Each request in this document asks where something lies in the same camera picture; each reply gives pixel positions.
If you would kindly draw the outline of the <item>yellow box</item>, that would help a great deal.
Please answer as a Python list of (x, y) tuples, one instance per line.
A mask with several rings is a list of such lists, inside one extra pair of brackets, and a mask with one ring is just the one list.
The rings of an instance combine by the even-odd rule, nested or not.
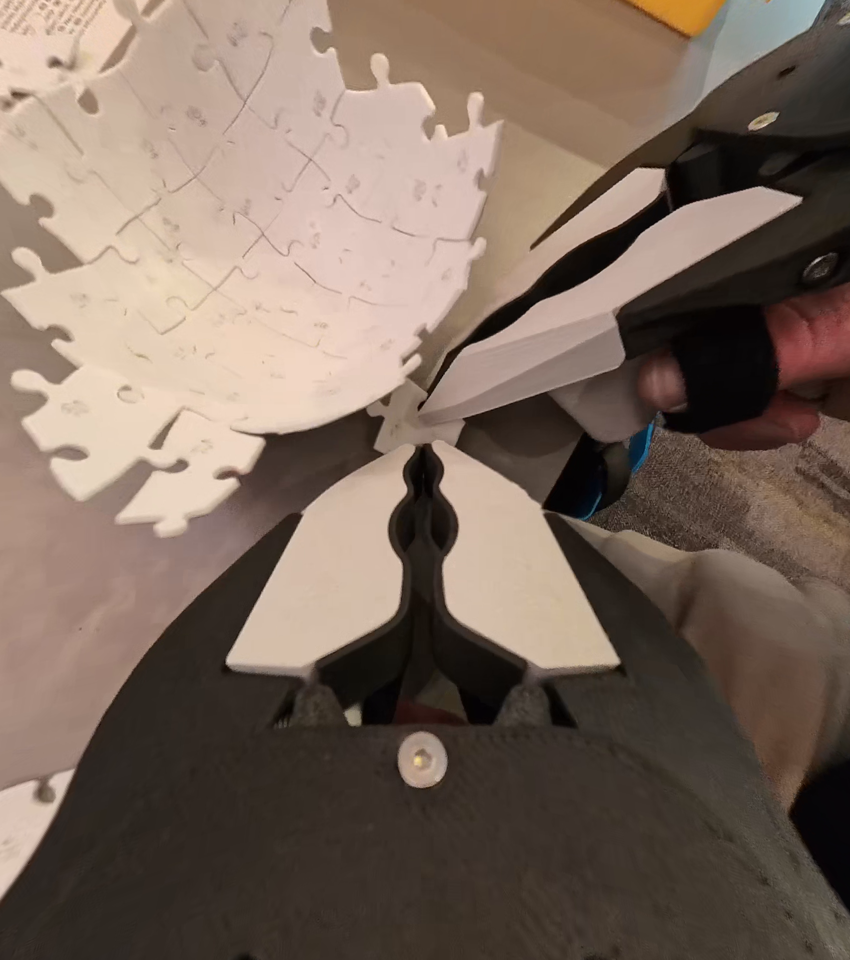
[(725, 1), (625, 1), (636, 11), (684, 38), (700, 36), (716, 19)]

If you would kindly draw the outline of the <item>person's right hand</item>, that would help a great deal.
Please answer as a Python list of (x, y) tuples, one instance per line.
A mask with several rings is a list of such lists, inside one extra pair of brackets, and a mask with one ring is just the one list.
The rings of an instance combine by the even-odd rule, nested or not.
[(736, 308), (647, 359), (637, 393), (667, 426), (716, 450), (777, 450), (821, 418), (850, 424), (850, 283)]

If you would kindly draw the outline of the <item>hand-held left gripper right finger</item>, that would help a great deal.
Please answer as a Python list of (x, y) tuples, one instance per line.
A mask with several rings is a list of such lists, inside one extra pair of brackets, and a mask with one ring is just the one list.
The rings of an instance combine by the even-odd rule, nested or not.
[(619, 668), (545, 512), (522, 488), (437, 440), (430, 506), (433, 652), (453, 684), (496, 710), (527, 679)]

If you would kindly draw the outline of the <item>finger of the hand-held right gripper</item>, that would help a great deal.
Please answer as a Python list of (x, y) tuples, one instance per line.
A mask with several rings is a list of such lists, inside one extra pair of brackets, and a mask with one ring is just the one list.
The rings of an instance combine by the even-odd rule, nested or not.
[(665, 169), (634, 169), (542, 238), (500, 279), (472, 329), (443, 357), (503, 332), (539, 303), (593, 279), (671, 211)]
[(802, 201), (753, 187), (668, 214), (592, 278), (537, 302), (502, 332), (467, 346), (420, 416), (470, 418), (617, 369), (626, 359), (626, 308)]

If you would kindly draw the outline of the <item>person's beige trousers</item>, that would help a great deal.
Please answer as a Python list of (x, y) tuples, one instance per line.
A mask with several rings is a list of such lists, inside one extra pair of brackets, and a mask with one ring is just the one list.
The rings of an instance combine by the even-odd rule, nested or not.
[(702, 658), (787, 811), (850, 760), (850, 599), (726, 549), (686, 551), (574, 520)]

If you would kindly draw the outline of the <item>small white puzzle piece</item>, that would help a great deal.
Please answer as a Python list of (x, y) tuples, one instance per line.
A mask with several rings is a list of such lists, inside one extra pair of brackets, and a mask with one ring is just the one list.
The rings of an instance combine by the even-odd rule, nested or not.
[(465, 421), (458, 419), (437, 425), (423, 424), (419, 409), (427, 397), (423, 389), (408, 379), (388, 396), (369, 405), (366, 414), (372, 419), (381, 420), (373, 450), (387, 454), (404, 445), (417, 447), (436, 440), (455, 447)]

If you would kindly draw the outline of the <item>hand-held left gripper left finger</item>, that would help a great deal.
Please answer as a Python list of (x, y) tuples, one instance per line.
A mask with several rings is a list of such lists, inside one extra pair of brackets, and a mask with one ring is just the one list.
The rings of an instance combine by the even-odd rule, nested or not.
[(418, 455), (400, 446), (303, 511), (226, 656), (231, 671), (323, 685), (344, 708), (401, 678)]

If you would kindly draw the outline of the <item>white numbered puzzle piece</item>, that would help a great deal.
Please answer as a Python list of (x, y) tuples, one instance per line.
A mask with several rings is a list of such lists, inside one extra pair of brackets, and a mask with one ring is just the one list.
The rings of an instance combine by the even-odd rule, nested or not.
[(74, 772), (70, 768), (0, 790), (0, 901), (47, 833)]

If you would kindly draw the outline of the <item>partly built puzzle ball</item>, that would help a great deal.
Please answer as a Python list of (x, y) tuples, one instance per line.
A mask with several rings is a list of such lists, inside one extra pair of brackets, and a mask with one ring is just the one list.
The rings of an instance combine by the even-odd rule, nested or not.
[(51, 206), (79, 260), (3, 296), (74, 367), (22, 425), (72, 499), (151, 474), (118, 523), (184, 532), (266, 437), (309, 431), (400, 389), (467, 288), (501, 121), (437, 124), (428, 91), (373, 54), (349, 89), (326, 2), (162, 2), (93, 78), (0, 82), (0, 184)]

